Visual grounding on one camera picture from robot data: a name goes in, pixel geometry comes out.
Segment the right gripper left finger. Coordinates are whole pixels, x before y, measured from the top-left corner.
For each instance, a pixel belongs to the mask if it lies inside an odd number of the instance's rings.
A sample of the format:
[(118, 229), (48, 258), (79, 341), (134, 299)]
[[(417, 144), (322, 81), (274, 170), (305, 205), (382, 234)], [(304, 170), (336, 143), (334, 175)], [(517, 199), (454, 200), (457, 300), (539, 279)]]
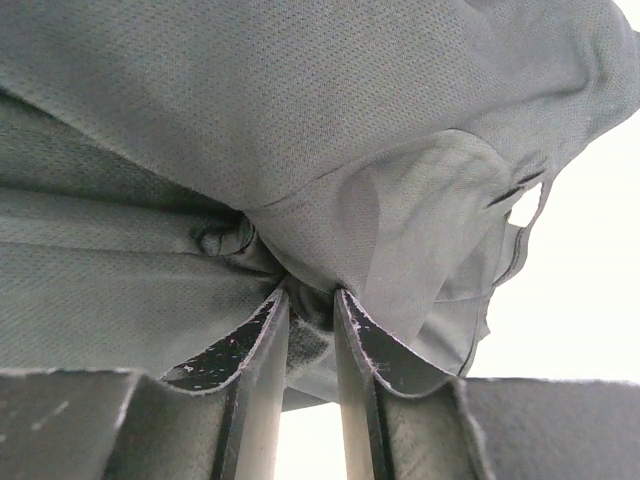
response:
[(288, 338), (289, 299), (278, 287), (234, 331), (161, 377), (220, 405), (212, 479), (274, 477)]

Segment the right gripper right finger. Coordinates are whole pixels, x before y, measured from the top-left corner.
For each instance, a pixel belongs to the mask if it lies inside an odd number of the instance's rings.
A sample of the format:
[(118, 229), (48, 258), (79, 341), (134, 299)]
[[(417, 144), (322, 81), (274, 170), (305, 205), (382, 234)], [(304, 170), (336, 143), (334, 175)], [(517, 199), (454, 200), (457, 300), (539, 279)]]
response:
[(347, 476), (426, 477), (425, 407), (455, 376), (381, 327), (346, 289), (334, 296), (334, 340)]

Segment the black t-shirt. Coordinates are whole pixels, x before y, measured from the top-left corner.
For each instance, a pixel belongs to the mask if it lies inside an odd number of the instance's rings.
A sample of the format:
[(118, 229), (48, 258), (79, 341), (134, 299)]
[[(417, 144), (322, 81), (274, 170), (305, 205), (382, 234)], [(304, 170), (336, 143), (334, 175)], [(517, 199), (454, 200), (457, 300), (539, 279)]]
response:
[(514, 204), (638, 107), (611, 1), (5, 1), (1, 364), (158, 376), (284, 286), (294, 390), (338, 288), (464, 374)]

